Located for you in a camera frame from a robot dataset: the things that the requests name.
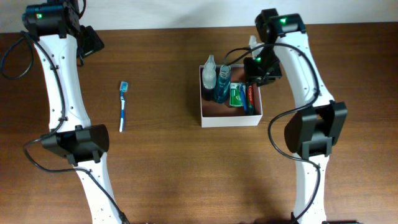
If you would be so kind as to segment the green soap bar pack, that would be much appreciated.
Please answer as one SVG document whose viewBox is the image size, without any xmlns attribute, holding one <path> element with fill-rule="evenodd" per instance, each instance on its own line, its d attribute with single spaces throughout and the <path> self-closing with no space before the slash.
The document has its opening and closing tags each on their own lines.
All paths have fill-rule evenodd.
<svg viewBox="0 0 398 224">
<path fill-rule="evenodd" d="M 243 107 L 241 102 L 241 96 L 239 92 L 239 84 L 240 83 L 230 83 L 229 86 L 229 106 L 232 108 L 240 108 Z"/>
</svg>

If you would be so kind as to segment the teal mouthwash bottle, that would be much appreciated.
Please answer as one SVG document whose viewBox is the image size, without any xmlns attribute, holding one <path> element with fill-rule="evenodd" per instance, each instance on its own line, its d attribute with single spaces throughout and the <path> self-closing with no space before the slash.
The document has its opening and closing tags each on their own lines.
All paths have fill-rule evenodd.
<svg viewBox="0 0 398 224">
<path fill-rule="evenodd" d="M 231 67 L 222 65 L 217 79 L 215 88 L 215 101 L 217 103 L 224 103 L 229 97 L 229 87 L 231 82 Z"/>
</svg>

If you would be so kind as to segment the blue and white toothbrush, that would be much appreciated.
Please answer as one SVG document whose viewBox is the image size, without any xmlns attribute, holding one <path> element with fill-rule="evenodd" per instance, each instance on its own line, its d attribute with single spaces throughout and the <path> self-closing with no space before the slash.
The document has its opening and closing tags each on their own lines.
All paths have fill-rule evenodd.
<svg viewBox="0 0 398 224">
<path fill-rule="evenodd" d="M 128 82 L 121 82 L 120 88 L 120 99 L 121 99 L 121 117 L 120 117 L 120 125 L 119 125 L 119 132 L 122 133 L 124 131 L 125 126 L 125 99 L 124 94 L 128 91 Z"/>
</svg>

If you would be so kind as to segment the clear foam soap pump bottle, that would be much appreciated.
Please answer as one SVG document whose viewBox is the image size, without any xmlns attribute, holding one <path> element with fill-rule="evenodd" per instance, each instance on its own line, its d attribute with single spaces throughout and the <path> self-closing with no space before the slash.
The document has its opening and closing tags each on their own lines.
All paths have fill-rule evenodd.
<svg viewBox="0 0 398 224">
<path fill-rule="evenodd" d="M 216 86 L 216 64 L 214 55 L 209 55 L 208 60 L 204 64 L 201 75 L 201 95 L 204 100 L 211 101 Z"/>
</svg>

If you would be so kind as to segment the red and green toothpaste tube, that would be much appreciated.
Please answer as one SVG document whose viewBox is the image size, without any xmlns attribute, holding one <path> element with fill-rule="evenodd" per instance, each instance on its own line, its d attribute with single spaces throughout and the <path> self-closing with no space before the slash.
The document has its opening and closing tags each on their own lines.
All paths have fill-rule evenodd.
<svg viewBox="0 0 398 224">
<path fill-rule="evenodd" d="M 248 115 L 254 115 L 254 91 L 252 85 L 247 86 L 246 98 L 248 104 Z"/>
</svg>

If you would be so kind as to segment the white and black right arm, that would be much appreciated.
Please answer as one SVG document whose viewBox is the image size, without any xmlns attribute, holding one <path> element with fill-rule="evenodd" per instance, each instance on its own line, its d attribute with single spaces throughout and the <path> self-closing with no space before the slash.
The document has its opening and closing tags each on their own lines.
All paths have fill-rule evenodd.
<svg viewBox="0 0 398 224">
<path fill-rule="evenodd" d="M 289 150 L 285 156 L 296 165 L 296 199 L 292 223 L 326 223 L 325 171 L 348 110 L 337 103 L 319 74 L 309 46 L 307 29 L 299 14 L 280 15 L 264 9 L 256 17 L 260 43 L 251 41 L 251 57 L 244 59 L 246 80 L 266 85 L 286 75 L 295 101 L 284 129 Z"/>
</svg>

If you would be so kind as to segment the blue disposable razor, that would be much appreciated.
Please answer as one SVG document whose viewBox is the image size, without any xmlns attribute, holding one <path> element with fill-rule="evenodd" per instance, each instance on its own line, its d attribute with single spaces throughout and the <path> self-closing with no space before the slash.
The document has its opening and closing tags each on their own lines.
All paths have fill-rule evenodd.
<svg viewBox="0 0 398 224">
<path fill-rule="evenodd" d="M 241 102 L 243 104 L 245 115 L 247 115 L 248 114 L 248 104 L 247 104 L 247 100 L 246 100 L 246 94 L 245 94 L 244 87 L 245 87 L 245 85 L 243 83 L 239 84 L 239 92 L 240 92 L 240 96 L 241 96 Z"/>
</svg>

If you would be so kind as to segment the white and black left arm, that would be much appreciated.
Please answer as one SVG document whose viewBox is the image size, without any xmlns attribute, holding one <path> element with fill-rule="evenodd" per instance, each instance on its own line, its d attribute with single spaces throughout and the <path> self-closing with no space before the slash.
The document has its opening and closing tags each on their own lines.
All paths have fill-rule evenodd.
<svg viewBox="0 0 398 224">
<path fill-rule="evenodd" d="M 107 168 L 109 135 L 86 112 L 78 77 L 84 58 L 104 48 L 91 26 L 80 24 L 78 1 L 47 1 L 27 6 L 22 16 L 41 60 L 49 98 L 49 133 L 42 147 L 66 159 L 82 183 L 93 223 L 127 223 L 114 198 Z"/>
</svg>

